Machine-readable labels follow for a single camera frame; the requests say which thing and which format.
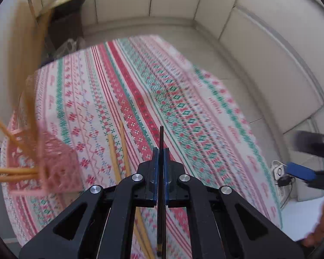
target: tablecloth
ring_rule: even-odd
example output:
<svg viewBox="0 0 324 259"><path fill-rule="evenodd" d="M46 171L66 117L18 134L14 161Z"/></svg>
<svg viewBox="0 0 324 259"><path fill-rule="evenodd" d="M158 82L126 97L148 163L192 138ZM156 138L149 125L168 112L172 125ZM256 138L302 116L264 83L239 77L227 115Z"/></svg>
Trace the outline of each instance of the tablecloth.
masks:
<svg viewBox="0 0 324 259"><path fill-rule="evenodd" d="M230 185L278 227L279 202L270 170L240 108L220 80L195 67L156 35L116 39L77 51L38 72L39 123L77 150L84 189L116 184L107 135L112 133L125 177L119 121L132 173L152 157L159 127L171 159L212 187ZM16 128L13 116L11 129ZM1 149L6 166L7 140ZM68 206L79 193L47 197L3 193L9 219L21 245ZM156 208L142 216L156 248ZM167 208L169 258L191 258L186 210ZM132 258L143 258L135 239Z"/></svg>

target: black pan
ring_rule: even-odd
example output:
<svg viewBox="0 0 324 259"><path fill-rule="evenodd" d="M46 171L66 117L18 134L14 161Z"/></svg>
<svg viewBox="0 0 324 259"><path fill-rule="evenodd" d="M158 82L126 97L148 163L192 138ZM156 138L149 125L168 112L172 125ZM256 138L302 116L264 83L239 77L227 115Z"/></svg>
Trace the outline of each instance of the black pan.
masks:
<svg viewBox="0 0 324 259"><path fill-rule="evenodd" d="M47 6L43 7L39 14L39 17L46 13L48 10L53 9L54 14L52 20L57 20L66 15L69 15L70 13L80 10L80 7L84 2L85 0L55 0Z"/></svg>

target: silver screw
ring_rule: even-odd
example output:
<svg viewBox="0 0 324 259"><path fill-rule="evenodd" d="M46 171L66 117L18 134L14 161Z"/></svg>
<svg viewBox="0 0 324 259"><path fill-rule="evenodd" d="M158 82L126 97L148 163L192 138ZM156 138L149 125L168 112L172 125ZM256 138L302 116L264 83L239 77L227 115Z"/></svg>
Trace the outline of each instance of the silver screw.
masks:
<svg viewBox="0 0 324 259"><path fill-rule="evenodd" d="M90 188L90 192L92 192L93 194L97 194L101 191L101 187L98 185L94 185Z"/></svg>
<svg viewBox="0 0 324 259"><path fill-rule="evenodd" d="M221 188L221 192L225 195L229 195L232 192L232 189L229 186L223 186Z"/></svg>
<svg viewBox="0 0 324 259"><path fill-rule="evenodd" d="M141 181L142 179L143 179L143 176L141 174L136 173L136 174L132 175L133 181Z"/></svg>
<svg viewBox="0 0 324 259"><path fill-rule="evenodd" d="M180 179L182 182L187 182L187 181L189 181L191 178L190 178L190 176L187 175L187 174L181 174L181 175L179 176L179 179Z"/></svg>

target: human hand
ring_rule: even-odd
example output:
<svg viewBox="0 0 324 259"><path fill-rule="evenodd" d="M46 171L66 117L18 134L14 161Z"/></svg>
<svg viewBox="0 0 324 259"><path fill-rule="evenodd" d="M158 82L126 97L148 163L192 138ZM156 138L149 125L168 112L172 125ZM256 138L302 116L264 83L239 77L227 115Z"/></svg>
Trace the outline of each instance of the human hand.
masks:
<svg viewBox="0 0 324 259"><path fill-rule="evenodd" d="M302 242L304 246L317 246L324 238L324 204L322 208L322 216L313 233L310 233Z"/></svg>

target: triangular cutout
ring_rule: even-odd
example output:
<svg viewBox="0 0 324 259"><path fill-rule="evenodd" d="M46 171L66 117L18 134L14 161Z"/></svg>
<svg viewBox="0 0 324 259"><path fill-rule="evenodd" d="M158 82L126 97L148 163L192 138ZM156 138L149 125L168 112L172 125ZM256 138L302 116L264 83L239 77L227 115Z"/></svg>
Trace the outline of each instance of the triangular cutout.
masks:
<svg viewBox="0 0 324 259"><path fill-rule="evenodd" d="M86 203L79 205L67 218L54 228L53 232L64 239L72 240L77 232L87 206Z"/></svg>
<svg viewBox="0 0 324 259"><path fill-rule="evenodd" d="M253 241L268 234L267 227L251 215L242 205L236 204L235 208L250 240Z"/></svg>

